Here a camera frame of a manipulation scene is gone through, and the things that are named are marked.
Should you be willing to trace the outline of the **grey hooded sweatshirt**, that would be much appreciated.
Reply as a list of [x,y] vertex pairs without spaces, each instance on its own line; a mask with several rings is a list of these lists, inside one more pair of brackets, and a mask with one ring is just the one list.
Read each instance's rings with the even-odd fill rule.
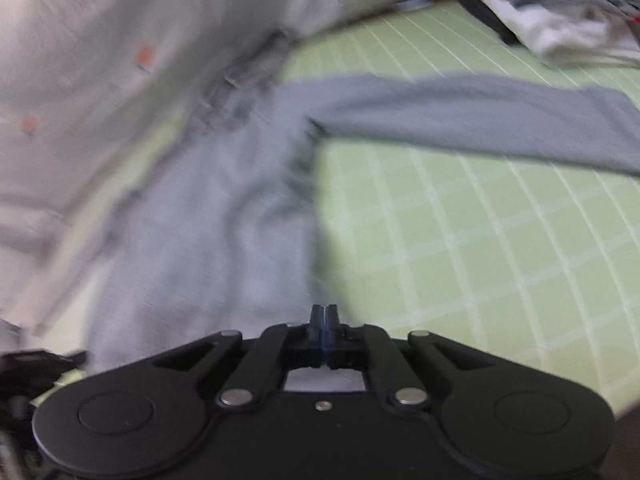
[[314,273],[314,152],[326,138],[639,171],[639,112],[607,88],[492,75],[344,75],[280,84],[283,30],[239,50],[194,102],[177,144],[112,223],[111,272],[87,336],[93,373],[218,330],[303,322]]

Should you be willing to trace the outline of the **pile of clothes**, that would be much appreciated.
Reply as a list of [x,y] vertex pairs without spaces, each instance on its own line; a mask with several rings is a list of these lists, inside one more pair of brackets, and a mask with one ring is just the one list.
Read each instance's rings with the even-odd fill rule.
[[639,64],[639,0],[471,0],[548,65]]

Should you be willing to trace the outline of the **green grid cutting mat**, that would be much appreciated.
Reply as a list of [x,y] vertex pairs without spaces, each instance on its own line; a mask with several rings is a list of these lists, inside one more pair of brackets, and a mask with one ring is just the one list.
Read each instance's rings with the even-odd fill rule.
[[[398,13],[294,50],[280,84],[350,74],[416,80],[492,75],[622,92],[634,66],[545,66],[454,4]],[[639,171],[326,138],[314,152],[321,250],[314,273],[343,318],[400,336],[425,328],[581,382],[616,411],[639,401]],[[87,347],[111,234],[40,330]]]

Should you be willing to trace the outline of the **white carrot print storage bag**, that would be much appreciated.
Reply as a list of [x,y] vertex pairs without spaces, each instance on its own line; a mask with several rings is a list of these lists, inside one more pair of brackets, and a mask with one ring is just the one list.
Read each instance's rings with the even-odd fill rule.
[[180,93],[264,32],[400,0],[1,0],[1,317],[39,325],[89,246],[76,212]]

